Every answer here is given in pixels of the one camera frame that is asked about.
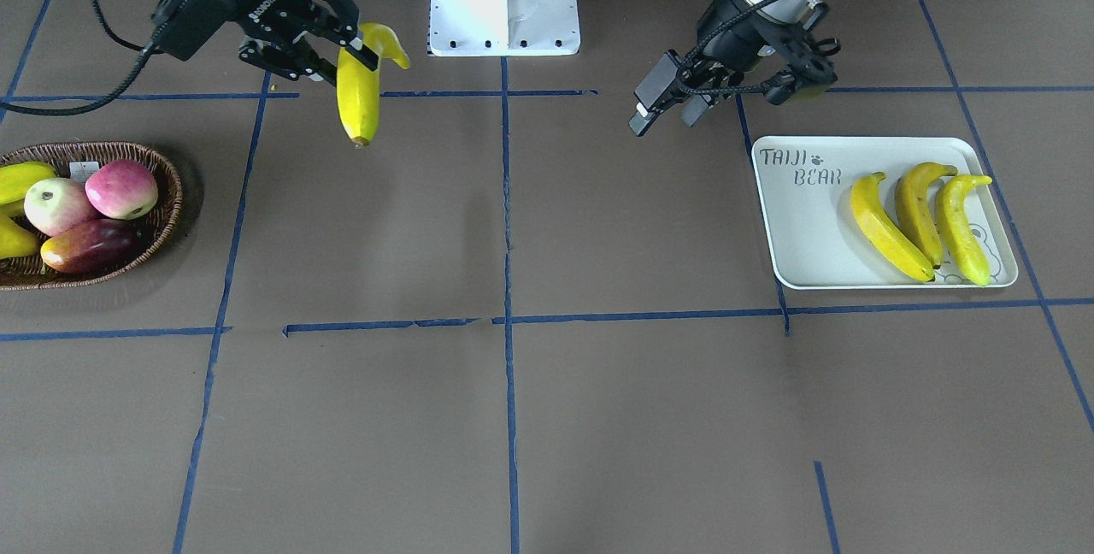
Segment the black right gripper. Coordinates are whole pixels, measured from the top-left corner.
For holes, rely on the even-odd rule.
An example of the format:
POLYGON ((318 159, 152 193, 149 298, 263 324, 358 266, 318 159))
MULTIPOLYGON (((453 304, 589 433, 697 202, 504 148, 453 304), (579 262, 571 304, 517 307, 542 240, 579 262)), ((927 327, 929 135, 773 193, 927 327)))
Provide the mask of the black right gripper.
POLYGON ((379 55, 363 43, 353 0, 160 0, 152 14, 154 48, 188 60, 229 21, 245 33, 238 59, 289 81, 336 85, 336 68, 304 37, 339 44, 368 70, 379 55))

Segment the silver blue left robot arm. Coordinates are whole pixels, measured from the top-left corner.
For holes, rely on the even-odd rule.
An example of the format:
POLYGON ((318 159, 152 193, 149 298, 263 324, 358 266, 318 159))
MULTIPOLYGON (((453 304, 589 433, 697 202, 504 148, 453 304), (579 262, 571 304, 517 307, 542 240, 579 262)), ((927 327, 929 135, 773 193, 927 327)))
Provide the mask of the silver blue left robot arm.
POLYGON ((660 109, 683 103, 694 124, 730 96, 761 94, 780 105, 827 91, 836 82, 831 56, 839 44, 812 33, 826 12, 824 0, 712 1, 660 109))

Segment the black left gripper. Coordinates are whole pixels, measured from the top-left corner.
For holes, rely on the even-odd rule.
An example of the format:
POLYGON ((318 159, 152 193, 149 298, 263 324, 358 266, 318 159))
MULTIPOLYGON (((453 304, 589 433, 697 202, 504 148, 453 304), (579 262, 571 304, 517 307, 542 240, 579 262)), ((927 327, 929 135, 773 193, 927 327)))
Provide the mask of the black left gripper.
POLYGON ((761 94, 770 105, 812 101, 838 81, 835 38, 816 39, 801 21, 773 21, 746 0, 714 0, 697 23, 696 46, 680 59, 680 91, 688 99, 680 122, 694 128, 728 96, 761 94), (777 74, 754 84, 744 78, 763 49, 785 60, 777 74))

